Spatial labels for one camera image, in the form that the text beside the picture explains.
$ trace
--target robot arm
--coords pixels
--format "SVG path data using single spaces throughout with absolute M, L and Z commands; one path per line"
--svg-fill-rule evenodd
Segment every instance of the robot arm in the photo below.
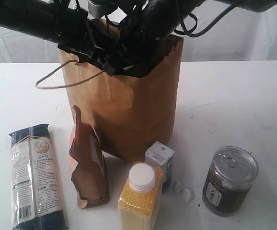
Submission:
M 150 57 L 191 11 L 204 0 L 88 0 L 89 13 L 107 16 L 117 8 L 126 13 L 116 41 L 87 19 L 79 6 L 68 8 L 70 0 L 0 0 L 0 26 L 58 44 L 110 75 L 123 74 L 124 67 Z M 260 12 L 275 5 L 274 0 L 220 0 Z

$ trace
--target barcode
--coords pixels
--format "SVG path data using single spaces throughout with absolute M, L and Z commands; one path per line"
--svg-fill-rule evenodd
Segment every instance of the barcode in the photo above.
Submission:
M 25 219 L 31 216 L 31 205 L 26 207 L 21 207 L 18 210 L 18 219 Z

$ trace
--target pasta package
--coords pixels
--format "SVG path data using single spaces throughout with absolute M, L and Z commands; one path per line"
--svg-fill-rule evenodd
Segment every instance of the pasta package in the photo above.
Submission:
M 12 137 L 13 230 L 66 230 L 48 124 Z

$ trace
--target small white cap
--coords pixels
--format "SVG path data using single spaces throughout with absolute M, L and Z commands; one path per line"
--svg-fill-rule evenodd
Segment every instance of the small white cap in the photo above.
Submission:
M 136 164 L 130 169 L 129 184 L 138 192 L 149 192 L 156 184 L 156 173 L 148 164 Z
M 180 181 L 176 181 L 176 182 L 173 184 L 173 190 L 174 190 L 176 193 L 181 193 L 182 190 L 183 190 L 183 184 L 182 184 Z
M 185 189 L 184 193 L 183 193 L 183 199 L 186 202 L 191 201 L 194 198 L 194 194 L 191 192 L 191 190 L 189 189 Z

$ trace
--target white table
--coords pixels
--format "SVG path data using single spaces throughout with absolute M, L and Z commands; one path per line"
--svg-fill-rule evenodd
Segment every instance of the white table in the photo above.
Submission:
M 11 227 L 11 138 L 8 134 L 50 124 L 57 154 L 62 203 L 71 230 L 119 230 L 117 199 L 130 165 L 107 158 L 111 201 L 79 210 L 69 174 L 73 126 L 66 90 L 41 91 L 35 82 L 58 64 L 0 64 L 0 230 Z M 47 84 L 63 84 L 59 72 Z M 239 212 L 212 214 L 201 192 L 214 152 L 227 145 L 252 151 L 260 174 Z M 173 181 L 195 192 L 185 203 L 168 191 L 157 230 L 277 229 L 277 61 L 182 63 L 175 128 Z

